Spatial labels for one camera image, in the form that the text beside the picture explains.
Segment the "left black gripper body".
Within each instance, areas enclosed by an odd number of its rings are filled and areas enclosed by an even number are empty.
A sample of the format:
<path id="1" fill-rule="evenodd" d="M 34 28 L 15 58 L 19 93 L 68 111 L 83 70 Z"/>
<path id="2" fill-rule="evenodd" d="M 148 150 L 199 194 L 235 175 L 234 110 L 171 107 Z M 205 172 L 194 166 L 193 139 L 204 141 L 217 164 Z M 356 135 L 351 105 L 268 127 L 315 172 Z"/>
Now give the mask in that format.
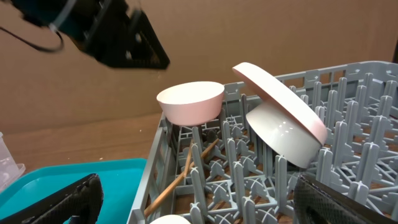
<path id="1" fill-rule="evenodd" d="M 140 61 L 132 58 L 135 40 L 131 27 L 140 9 L 127 14 L 128 9 L 126 1 L 78 0 L 73 7 L 82 25 L 78 48 L 108 67 L 139 67 Z"/>

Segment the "white round plate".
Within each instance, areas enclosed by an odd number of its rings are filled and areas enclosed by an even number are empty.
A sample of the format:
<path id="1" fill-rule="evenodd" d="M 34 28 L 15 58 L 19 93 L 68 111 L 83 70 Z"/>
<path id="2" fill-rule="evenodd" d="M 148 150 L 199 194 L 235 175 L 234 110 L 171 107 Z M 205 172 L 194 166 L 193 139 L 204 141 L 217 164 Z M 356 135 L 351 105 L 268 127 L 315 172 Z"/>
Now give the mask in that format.
<path id="1" fill-rule="evenodd" d="M 271 100 L 305 128 L 320 144 L 326 143 L 326 126 L 318 115 L 276 77 L 257 65 L 242 62 L 233 72 L 262 100 Z"/>

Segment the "white cup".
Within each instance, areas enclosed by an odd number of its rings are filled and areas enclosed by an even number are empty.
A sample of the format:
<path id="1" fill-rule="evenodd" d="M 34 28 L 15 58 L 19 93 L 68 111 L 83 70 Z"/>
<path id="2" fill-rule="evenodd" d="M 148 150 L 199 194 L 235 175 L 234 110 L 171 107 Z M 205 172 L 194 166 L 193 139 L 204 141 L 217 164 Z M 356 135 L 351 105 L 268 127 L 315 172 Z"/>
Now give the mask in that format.
<path id="1" fill-rule="evenodd" d="M 150 224 L 190 224 L 190 222 L 180 215 L 164 215 L 150 222 Z"/>

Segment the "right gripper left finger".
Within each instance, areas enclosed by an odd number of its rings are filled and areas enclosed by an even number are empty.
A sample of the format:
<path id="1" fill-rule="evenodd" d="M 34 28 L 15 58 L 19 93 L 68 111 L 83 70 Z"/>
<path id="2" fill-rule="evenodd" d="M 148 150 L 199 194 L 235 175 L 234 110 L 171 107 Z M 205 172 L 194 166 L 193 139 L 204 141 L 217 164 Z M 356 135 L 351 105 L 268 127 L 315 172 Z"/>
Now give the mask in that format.
<path id="1" fill-rule="evenodd" d="M 1 219 L 1 224 L 95 224 L 103 205 L 98 174 L 89 174 L 33 205 Z"/>

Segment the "grey bowl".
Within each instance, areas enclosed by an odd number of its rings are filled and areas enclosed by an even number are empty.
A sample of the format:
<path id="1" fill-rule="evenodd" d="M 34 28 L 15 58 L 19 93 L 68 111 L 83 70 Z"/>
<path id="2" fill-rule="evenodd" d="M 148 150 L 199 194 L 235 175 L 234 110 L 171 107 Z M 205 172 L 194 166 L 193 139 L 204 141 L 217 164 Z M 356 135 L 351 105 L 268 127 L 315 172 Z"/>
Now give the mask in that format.
<path id="1" fill-rule="evenodd" d="M 273 151 L 297 167 L 308 168 L 321 148 L 312 134 L 271 103 L 261 103 L 246 119 Z"/>

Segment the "wooden chopstick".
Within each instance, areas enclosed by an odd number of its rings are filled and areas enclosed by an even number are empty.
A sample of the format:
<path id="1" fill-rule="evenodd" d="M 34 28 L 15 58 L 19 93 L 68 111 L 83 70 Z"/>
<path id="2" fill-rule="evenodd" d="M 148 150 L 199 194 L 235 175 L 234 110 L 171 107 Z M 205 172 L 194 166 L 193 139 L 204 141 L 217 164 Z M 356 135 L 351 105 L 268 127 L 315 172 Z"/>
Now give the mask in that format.
<path id="1" fill-rule="evenodd" d="M 190 160 L 191 160 L 191 158 L 192 158 L 192 146 L 193 146 L 193 143 L 194 143 L 194 139 L 192 138 L 191 139 L 191 141 L 190 141 L 190 146 L 189 146 L 189 149 L 188 149 L 188 154 L 187 154 L 187 159 L 186 159 L 186 163 L 185 163 L 185 169 L 184 169 L 184 172 L 183 172 L 183 177 L 184 178 L 186 178 L 186 176 L 188 175 L 188 171 L 189 171 L 189 167 L 190 167 Z"/>
<path id="2" fill-rule="evenodd" d="M 190 163 L 190 169 L 194 166 L 198 166 L 197 162 Z M 162 202 L 174 191 L 174 189 L 181 183 L 184 179 L 183 172 L 144 210 L 144 215 L 147 218 L 150 214 L 155 212 Z"/>

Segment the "pink bowl with food scraps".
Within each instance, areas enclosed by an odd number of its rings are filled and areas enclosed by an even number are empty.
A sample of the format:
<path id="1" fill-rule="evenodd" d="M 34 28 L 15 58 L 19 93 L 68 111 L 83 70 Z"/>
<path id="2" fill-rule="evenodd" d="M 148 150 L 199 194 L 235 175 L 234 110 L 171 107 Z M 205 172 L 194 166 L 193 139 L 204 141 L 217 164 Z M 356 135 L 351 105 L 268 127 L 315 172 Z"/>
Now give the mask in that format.
<path id="1" fill-rule="evenodd" d="M 171 86 L 156 97 L 165 117 L 179 126 L 197 126 L 215 119 L 222 107 L 224 85 L 200 81 Z"/>

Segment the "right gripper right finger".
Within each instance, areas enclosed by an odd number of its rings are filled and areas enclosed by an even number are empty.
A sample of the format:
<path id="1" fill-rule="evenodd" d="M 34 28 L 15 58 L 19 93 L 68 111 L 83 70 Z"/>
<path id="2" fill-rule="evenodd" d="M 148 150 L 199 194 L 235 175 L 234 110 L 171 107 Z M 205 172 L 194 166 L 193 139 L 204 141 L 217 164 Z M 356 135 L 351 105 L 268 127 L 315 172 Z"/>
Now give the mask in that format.
<path id="1" fill-rule="evenodd" d="M 294 188 L 294 212 L 300 224 L 397 224 L 305 174 Z"/>

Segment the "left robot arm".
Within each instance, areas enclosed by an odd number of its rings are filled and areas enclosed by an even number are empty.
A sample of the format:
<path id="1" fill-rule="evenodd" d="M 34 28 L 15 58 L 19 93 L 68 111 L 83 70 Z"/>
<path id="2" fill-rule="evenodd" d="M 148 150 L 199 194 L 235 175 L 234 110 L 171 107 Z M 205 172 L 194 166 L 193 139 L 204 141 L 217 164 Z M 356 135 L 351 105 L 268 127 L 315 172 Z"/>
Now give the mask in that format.
<path id="1" fill-rule="evenodd" d="M 13 0 L 25 21 L 67 35 L 83 53 L 112 68 L 164 70 L 170 60 L 145 12 L 125 0 Z"/>

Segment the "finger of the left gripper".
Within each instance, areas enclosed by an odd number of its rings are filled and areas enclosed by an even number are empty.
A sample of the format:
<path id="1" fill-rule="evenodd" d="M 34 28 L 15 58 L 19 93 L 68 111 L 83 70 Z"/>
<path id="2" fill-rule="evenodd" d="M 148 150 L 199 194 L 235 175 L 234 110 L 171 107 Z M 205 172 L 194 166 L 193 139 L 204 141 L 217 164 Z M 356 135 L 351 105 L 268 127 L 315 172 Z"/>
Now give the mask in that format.
<path id="1" fill-rule="evenodd" d="M 127 68 L 166 69 L 170 64 L 151 23 L 141 9 L 133 10 L 125 45 Z"/>

